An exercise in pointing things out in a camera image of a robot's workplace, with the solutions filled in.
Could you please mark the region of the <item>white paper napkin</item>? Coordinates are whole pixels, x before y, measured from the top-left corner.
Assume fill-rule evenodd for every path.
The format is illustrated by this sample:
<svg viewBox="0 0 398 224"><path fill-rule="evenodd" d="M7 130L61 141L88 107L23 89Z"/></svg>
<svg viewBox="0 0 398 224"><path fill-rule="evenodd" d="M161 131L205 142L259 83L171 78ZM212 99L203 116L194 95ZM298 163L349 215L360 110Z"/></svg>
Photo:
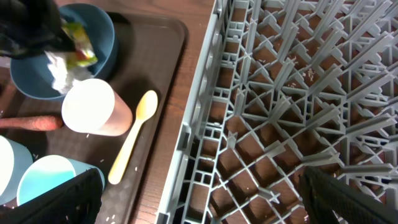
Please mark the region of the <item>white paper napkin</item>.
<svg viewBox="0 0 398 224"><path fill-rule="evenodd" d="M45 52L49 63L47 68L53 76L52 88L61 95L67 94L77 83L93 78L86 68L72 63L71 54L66 52Z"/></svg>

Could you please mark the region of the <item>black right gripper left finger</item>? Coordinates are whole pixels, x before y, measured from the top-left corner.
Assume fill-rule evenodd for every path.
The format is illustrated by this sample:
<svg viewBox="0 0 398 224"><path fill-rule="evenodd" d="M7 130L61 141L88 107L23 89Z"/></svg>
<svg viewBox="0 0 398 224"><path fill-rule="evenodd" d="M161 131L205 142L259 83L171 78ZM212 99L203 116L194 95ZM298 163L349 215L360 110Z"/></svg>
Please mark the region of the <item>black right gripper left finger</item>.
<svg viewBox="0 0 398 224"><path fill-rule="evenodd" d="M14 209L2 208L1 223L94 223L102 192L92 168Z"/></svg>

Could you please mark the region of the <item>pink plastic cup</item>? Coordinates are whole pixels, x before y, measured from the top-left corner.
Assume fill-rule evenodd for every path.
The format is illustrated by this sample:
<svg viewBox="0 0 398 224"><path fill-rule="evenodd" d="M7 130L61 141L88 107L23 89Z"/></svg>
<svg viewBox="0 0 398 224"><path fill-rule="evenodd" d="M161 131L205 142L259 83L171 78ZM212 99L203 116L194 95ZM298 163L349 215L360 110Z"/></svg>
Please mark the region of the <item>pink plastic cup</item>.
<svg viewBox="0 0 398 224"><path fill-rule="evenodd" d="M78 133L120 136L130 128L133 115L108 82L91 78L77 83L66 94L62 119Z"/></svg>

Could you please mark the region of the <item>colourful snack wrapper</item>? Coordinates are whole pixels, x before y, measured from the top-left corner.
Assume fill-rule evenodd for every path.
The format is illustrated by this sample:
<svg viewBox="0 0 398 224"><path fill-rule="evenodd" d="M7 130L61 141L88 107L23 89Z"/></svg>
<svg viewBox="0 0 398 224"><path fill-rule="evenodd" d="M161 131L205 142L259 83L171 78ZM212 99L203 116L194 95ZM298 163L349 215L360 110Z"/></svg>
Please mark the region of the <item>colourful snack wrapper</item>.
<svg viewBox="0 0 398 224"><path fill-rule="evenodd" d="M75 50L66 53L68 69L89 67L98 61L82 23L63 20L62 29L75 44Z"/></svg>

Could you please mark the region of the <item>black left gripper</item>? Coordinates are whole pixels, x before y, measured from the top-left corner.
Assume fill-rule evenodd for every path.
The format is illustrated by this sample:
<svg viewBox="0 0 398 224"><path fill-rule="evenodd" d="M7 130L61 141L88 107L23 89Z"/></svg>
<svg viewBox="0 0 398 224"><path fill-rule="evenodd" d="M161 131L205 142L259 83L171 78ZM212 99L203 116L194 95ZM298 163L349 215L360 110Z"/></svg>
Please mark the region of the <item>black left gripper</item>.
<svg viewBox="0 0 398 224"><path fill-rule="evenodd" d="M74 50L53 0L1 0L2 57L23 59Z"/></svg>

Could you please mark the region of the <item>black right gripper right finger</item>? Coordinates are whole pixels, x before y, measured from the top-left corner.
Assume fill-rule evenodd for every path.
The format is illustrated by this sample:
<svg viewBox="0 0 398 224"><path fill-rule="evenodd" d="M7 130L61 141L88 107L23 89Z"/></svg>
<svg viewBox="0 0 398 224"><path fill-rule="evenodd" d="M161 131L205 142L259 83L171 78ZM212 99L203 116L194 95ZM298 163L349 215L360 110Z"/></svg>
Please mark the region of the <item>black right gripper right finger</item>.
<svg viewBox="0 0 398 224"><path fill-rule="evenodd" d="M299 194L311 223L397 223L397 210L352 189L322 170L307 166L299 176Z"/></svg>

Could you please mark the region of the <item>light blue cup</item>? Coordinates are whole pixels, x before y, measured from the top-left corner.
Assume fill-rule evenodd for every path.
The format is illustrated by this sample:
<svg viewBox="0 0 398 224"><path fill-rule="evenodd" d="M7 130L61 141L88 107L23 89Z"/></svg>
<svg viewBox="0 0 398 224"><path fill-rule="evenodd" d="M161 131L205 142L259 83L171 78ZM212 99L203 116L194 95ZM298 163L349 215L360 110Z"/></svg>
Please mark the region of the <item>light blue cup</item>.
<svg viewBox="0 0 398 224"><path fill-rule="evenodd" d="M104 174L98 167L59 155L42 157L35 161L22 176L17 189L17 205L29 202L89 169L99 171L102 189L104 189Z"/></svg>

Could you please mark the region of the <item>light blue rice bowl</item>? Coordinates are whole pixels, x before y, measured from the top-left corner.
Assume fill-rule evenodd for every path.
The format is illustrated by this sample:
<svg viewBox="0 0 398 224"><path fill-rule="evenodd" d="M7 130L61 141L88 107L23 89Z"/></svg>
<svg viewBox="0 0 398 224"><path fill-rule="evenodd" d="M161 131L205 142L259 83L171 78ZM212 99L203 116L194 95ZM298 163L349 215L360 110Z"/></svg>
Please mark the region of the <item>light blue rice bowl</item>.
<svg viewBox="0 0 398 224"><path fill-rule="evenodd" d="M19 182L32 164L28 148L1 136L1 205L16 198Z"/></svg>

